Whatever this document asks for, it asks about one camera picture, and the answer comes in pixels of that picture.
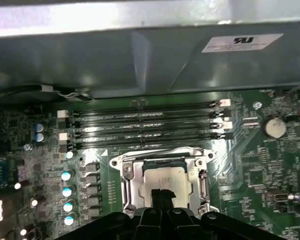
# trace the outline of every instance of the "capacitor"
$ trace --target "capacitor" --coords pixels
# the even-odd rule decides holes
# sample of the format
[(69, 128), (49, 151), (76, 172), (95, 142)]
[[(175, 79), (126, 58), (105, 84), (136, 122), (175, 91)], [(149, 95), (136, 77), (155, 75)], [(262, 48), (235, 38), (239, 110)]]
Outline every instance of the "capacitor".
[(76, 189), (75, 186), (69, 185), (63, 189), (62, 195), (66, 198), (70, 197), (72, 195), (72, 193), (75, 191), (75, 189)]
[(63, 181), (68, 181), (72, 176), (74, 175), (74, 171), (72, 170), (67, 170), (67, 171), (64, 171), (62, 174), (61, 174), (61, 179)]
[(74, 207), (76, 206), (76, 201), (73, 199), (70, 199), (63, 205), (63, 210), (67, 213), (71, 212)]
[(26, 152), (31, 151), (32, 146), (30, 144), (25, 144), (25, 145), (23, 145), (23, 150), (25, 150)]
[(65, 158), (66, 158), (66, 159), (72, 159), (75, 155), (76, 155), (76, 152), (75, 152), (75, 151), (68, 151), (68, 152), (65, 154)]
[(37, 134), (34, 136), (34, 140), (35, 140), (37, 143), (45, 142), (45, 141), (47, 141), (47, 139), (48, 139), (47, 134), (42, 133), (42, 132), (39, 132), (39, 133), (37, 133)]
[(43, 125), (42, 123), (38, 123), (34, 126), (34, 131), (36, 133), (42, 133), (43, 131), (45, 131), (47, 129), (47, 127), (45, 125)]
[(31, 207), (35, 208), (36, 206), (38, 206), (38, 204), (41, 204), (42, 202), (44, 202), (45, 199), (46, 198), (42, 195), (32, 197), (31, 200), (30, 200)]
[(33, 223), (29, 223), (20, 230), (20, 235), (25, 236), (26, 234), (30, 233), (33, 229), (35, 229), (35, 225)]
[(269, 117), (263, 122), (262, 130), (268, 138), (280, 139), (287, 132), (287, 125), (280, 117)]
[(15, 190), (19, 190), (21, 188), (24, 188), (26, 186), (29, 186), (30, 182), (28, 180), (22, 180), (22, 181), (18, 181), (15, 185), (14, 185), (14, 189)]
[(23, 236), (22, 240), (34, 240), (35, 236), (35, 233), (31, 231), (27, 235)]
[(77, 218), (77, 214), (75, 212), (69, 213), (68, 216), (64, 218), (64, 224), (67, 226), (71, 226)]

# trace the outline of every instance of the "green circuit board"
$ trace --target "green circuit board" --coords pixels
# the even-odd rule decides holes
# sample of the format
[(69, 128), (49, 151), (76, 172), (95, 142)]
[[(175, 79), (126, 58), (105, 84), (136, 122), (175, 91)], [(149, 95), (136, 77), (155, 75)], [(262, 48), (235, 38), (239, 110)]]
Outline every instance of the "green circuit board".
[[(213, 119), (202, 120), (200, 116), (206, 114), (204, 111), (211, 112), (211, 108), (202, 110), (198, 106), (221, 99), (231, 101), (231, 106), (227, 107), (231, 116), (226, 120), (232, 122), (232, 129), (199, 129), (202, 122), (208, 124)], [(276, 91), (265, 89), (63, 102), (30, 106), (26, 110), (0, 110), (1, 140), (8, 141), (10, 147), (8, 152), (0, 151), (0, 156), (24, 159), (24, 165), (17, 168), (18, 177), (31, 182), (31, 186), (23, 190), (23, 208), (16, 215), (18, 226), (46, 222), (47, 233), (43, 238), (52, 240), (89, 223), (93, 219), (91, 216), (98, 218), (122, 211), (121, 179), (119, 172), (109, 167), (112, 158), (130, 151), (189, 146), (216, 152), (217, 158), (208, 164), (212, 206), (223, 214), (283, 238), (300, 240), (300, 214), (294, 212), (293, 202), (278, 205), (268, 194), (273, 191), (300, 193), (300, 123), (293, 119), (286, 121), (285, 133), (278, 139), (269, 137), (264, 130), (269, 117), (295, 115), (297, 101), (297, 96), (292, 96), (288, 102), (277, 96)], [(173, 123), (173, 133), (154, 141), (136, 139), (141, 134), (140, 124), (152, 124), (142, 128), (155, 134), (160, 114), (175, 106), (183, 106), (182, 109), (189, 106), (190, 112), (182, 115), (181, 109), (164, 120)], [(136, 133), (121, 132), (121, 126), (132, 126), (127, 119), (143, 113), (146, 108), (153, 109), (154, 115), (138, 115)], [(80, 124), (65, 125), (65, 120), (57, 114), (65, 110), (69, 113), (67, 120)], [(106, 117), (96, 115), (105, 110), (112, 111)], [(117, 123), (114, 119), (124, 116), (122, 110), (127, 111), (126, 116)], [(194, 120), (193, 124), (189, 125), (189, 120)], [(44, 125), (45, 140), (42, 142), (36, 142), (35, 125), (38, 123)], [(109, 134), (90, 136), (87, 128), (103, 128)], [(202, 137), (220, 131), (231, 133), (231, 139)], [(70, 159), (65, 151), (61, 151), (62, 133), (69, 134), (67, 142), (75, 149), (75, 155)], [(26, 144), (32, 149), (25, 151)], [(61, 174), (69, 169), (75, 174), (65, 183)], [(70, 226), (64, 224), (69, 213), (63, 209), (68, 199), (62, 195), (69, 185), (75, 186), (71, 198), (77, 203), (73, 210), (76, 221)], [(30, 199), (38, 192), (46, 200), (33, 209)], [(91, 193), (98, 196), (93, 211), (89, 202)]]

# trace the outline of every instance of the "connector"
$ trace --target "connector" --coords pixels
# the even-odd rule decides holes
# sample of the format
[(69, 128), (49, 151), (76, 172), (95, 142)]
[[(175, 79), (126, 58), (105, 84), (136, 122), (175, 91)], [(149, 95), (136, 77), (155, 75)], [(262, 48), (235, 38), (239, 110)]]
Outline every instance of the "connector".
[(221, 99), (220, 100), (220, 107), (230, 107), (231, 100), (230, 99)]
[(276, 203), (287, 202), (289, 200), (288, 192), (286, 190), (269, 190), (268, 194)]
[(232, 129), (233, 128), (232, 121), (224, 121), (222, 123), (222, 128), (223, 129)]
[(67, 132), (59, 133), (59, 141), (68, 141), (70, 136)]
[(65, 118), (69, 118), (69, 114), (68, 114), (68, 110), (58, 110), (56, 112), (56, 117), (58, 119), (65, 119)]

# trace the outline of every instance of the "screw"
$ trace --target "screw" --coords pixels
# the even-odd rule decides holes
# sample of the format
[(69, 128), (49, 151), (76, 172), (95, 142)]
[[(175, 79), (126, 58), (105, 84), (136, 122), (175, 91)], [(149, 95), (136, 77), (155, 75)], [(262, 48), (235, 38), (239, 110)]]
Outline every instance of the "screw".
[(207, 217), (210, 218), (210, 219), (213, 219), (213, 220), (217, 219), (217, 216), (212, 214), (212, 213), (208, 214)]
[(23, 146), (23, 150), (25, 150), (25, 151), (31, 151), (32, 150), (32, 146), (30, 144), (25, 144)]
[(180, 213), (182, 213), (182, 211), (181, 211), (180, 209), (178, 209), (178, 208), (174, 209), (173, 212), (174, 212), (175, 214), (180, 214)]
[(123, 167), (123, 170), (126, 172), (126, 173), (130, 173), (131, 172), (131, 166), (130, 165), (125, 165)]
[(258, 109), (260, 109), (261, 107), (262, 107), (262, 103), (261, 103), (261, 102), (256, 101), (256, 102), (253, 103), (253, 108), (254, 108), (255, 110), (258, 110)]

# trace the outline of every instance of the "microchip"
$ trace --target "microchip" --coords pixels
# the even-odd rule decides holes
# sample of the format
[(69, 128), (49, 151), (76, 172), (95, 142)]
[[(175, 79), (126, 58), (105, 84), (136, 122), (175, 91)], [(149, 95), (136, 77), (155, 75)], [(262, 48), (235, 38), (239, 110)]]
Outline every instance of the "microchip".
[(99, 186), (88, 186), (86, 188), (86, 192), (91, 195), (91, 194), (97, 194), (100, 190), (100, 187)]
[(91, 196), (88, 198), (88, 205), (93, 206), (93, 205), (99, 205), (100, 204), (100, 199), (98, 196)]
[(40, 211), (40, 212), (38, 213), (38, 217), (41, 218), (41, 219), (45, 219), (45, 218), (46, 218), (46, 212)]
[(249, 172), (250, 185), (261, 185), (264, 184), (263, 171), (250, 171)]
[(11, 142), (9, 140), (0, 140), (0, 154), (11, 152)]
[(99, 217), (100, 216), (100, 209), (98, 207), (91, 207), (88, 210), (88, 216), (93, 217)]
[(40, 172), (41, 171), (41, 165), (40, 164), (34, 164), (32, 166), (33, 171)]
[(49, 141), (49, 146), (55, 147), (58, 145), (58, 140), (56, 138), (51, 138)]
[(65, 154), (66, 152), (68, 152), (68, 146), (67, 145), (60, 145), (59, 153)]
[(11, 120), (11, 121), (9, 122), (9, 127), (15, 128), (15, 127), (17, 127), (17, 126), (18, 126), (18, 121), (17, 121), (17, 120)]
[(55, 119), (51, 119), (48, 123), (49, 127), (55, 127), (57, 125), (57, 121)]
[(60, 191), (60, 187), (57, 184), (53, 184), (53, 185), (51, 185), (50, 190), (51, 190), (51, 192), (59, 192)]
[(94, 175), (88, 175), (88, 176), (86, 176), (86, 178), (85, 178), (85, 181), (87, 182), (87, 183), (90, 183), (90, 184), (92, 184), (92, 183), (97, 183), (98, 182), (98, 175), (96, 175), (96, 174), (94, 174)]
[(58, 128), (59, 129), (66, 129), (67, 128), (67, 124), (65, 121), (59, 121), (58, 122)]
[(85, 166), (85, 171), (90, 172), (96, 172), (97, 171), (97, 165), (96, 164), (88, 164)]

